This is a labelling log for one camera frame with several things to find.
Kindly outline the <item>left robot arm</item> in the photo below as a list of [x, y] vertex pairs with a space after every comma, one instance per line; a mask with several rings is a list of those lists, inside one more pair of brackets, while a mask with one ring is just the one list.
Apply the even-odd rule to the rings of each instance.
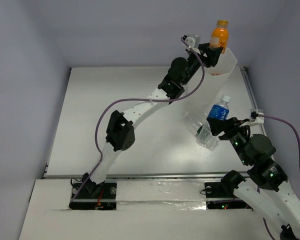
[[100, 159], [95, 167], [83, 175], [80, 189], [94, 198], [100, 194], [107, 173], [118, 155], [135, 142], [135, 130], [146, 118], [169, 104], [186, 98], [184, 86], [198, 69], [215, 67], [223, 51], [222, 47], [210, 48], [202, 43], [198, 48], [187, 45], [188, 58], [175, 58], [167, 75], [158, 87], [147, 97], [137, 98], [137, 104], [119, 112], [115, 110], [109, 118], [103, 147], [97, 146]]

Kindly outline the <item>clear bottle white label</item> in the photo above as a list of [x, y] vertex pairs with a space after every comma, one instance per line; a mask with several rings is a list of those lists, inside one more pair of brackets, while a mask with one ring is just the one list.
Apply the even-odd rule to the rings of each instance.
[[207, 121], [197, 130], [196, 143], [209, 150], [213, 150], [218, 145], [219, 141], [216, 136], [212, 135], [210, 125]]

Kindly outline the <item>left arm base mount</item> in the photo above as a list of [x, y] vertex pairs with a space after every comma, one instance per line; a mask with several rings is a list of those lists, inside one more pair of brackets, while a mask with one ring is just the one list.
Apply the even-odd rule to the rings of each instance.
[[117, 182], [104, 182], [96, 193], [90, 194], [83, 187], [76, 198], [70, 200], [69, 208], [72, 210], [99, 210], [112, 211], [117, 209]]

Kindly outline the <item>blue label water bottle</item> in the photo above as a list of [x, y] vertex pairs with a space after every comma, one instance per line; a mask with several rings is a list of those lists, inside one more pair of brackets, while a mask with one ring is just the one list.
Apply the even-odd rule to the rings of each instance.
[[211, 110], [209, 111], [207, 118], [214, 118], [218, 120], [226, 120], [229, 115], [229, 102], [231, 100], [231, 97], [224, 94], [220, 101], [215, 103]]

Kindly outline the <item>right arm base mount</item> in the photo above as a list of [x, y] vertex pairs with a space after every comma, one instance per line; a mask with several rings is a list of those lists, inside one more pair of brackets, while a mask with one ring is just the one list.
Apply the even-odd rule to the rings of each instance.
[[208, 210], [238, 210], [252, 209], [246, 202], [227, 193], [220, 182], [205, 182], [204, 188], [200, 192], [205, 196], [206, 207]]

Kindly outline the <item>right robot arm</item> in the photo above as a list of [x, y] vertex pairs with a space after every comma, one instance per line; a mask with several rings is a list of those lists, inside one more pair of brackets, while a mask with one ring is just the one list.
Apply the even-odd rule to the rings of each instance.
[[229, 141], [257, 190], [235, 170], [229, 171], [219, 182], [205, 183], [208, 198], [240, 199], [270, 224], [282, 240], [300, 240], [300, 200], [295, 195], [288, 175], [272, 158], [276, 148], [262, 134], [251, 135], [250, 128], [262, 125], [267, 115], [253, 111], [250, 118], [232, 117], [219, 120], [208, 117], [213, 136]]

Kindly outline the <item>clear unlabelled plastic bottle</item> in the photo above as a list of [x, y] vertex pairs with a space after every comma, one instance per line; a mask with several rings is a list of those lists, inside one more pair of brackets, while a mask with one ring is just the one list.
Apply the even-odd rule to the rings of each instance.
[[183, 115], [183, 122], [186, 129], [195, 137], [197, 137], [204, 126], [208, 126], [208, 113], [206, 111], [190, 112], [186, 111]]

